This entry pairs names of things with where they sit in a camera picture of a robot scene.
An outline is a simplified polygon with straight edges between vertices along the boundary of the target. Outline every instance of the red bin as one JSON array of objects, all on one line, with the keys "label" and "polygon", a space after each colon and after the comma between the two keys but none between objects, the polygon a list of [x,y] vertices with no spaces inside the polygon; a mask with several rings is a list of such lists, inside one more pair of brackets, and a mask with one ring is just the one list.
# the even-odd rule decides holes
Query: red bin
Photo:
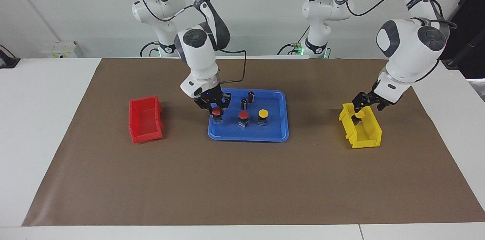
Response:
[{"label": "red bin", "polygon": [[133,143],[163,138],[160,119],[161,106],[158,97],[130,101],[130,134]]}]

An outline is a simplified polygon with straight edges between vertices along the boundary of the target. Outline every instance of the brown paper mat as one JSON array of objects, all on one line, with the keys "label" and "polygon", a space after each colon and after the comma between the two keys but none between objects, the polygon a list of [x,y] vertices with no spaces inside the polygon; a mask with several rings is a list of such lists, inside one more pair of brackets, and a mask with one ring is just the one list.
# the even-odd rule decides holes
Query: brown paper mat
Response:
[{"label": "brown paper mat", "polygon": [[[242,61],[218,64],[223,78],[240,77]],[[183,62],[102,59],[23,226],[485,221],[412,90],[376,113],[380,148],[349,150],[341,104],[368,91],[384,64],[249,61],[234,87],[282,90],[290,138],[248,143],[208,137],[208,113],[179,88]],[[128,103],[150,95],[165,139],[134,145]]]}]

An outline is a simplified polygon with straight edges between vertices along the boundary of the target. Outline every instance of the electrical outlet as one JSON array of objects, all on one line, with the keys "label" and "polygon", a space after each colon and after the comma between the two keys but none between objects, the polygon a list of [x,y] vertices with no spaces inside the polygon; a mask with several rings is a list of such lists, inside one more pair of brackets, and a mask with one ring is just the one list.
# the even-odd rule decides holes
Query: electrical outlet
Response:
[{"label": "electrical outlet", "polygon": [[61,41],[43,47],[42,54],[45,58],[78,58],[81,52],[75,42]]}]

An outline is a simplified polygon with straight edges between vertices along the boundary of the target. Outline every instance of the black capacitor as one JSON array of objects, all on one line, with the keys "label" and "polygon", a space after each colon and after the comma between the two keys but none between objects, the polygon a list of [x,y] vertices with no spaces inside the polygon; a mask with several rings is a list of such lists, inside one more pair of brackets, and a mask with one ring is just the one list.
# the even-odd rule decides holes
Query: black capacitor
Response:
[{"label": "black capacitor", "polygon": [[247,94],[247,99],[250,104],[254,103],[254,96],[255,96],[254,92],[249,92]]},{"label": "black capacitor", "polygon": [[213,115],[214,123],[219,124],[222,123],[222,115]]},{"label": "black capacitor", "polygon": [[247,109],[247,99],[241,100],[241,109],[245,111]]}]

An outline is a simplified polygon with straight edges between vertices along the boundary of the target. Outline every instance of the black cylinder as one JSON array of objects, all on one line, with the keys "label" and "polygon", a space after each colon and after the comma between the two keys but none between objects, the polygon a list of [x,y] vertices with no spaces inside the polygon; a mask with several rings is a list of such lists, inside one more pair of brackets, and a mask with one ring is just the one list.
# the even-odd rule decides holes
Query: black cylinder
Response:
[{"label": "black cylinder", "polygon": [[247,109],[247,99],[241,100],[241,109],[245,111]]},{"label": "black cylinder", "polygon": [[254,92],[249,92],[247,94],[247,100],[250,104],[254,103],[254,96],[255,96]]}]

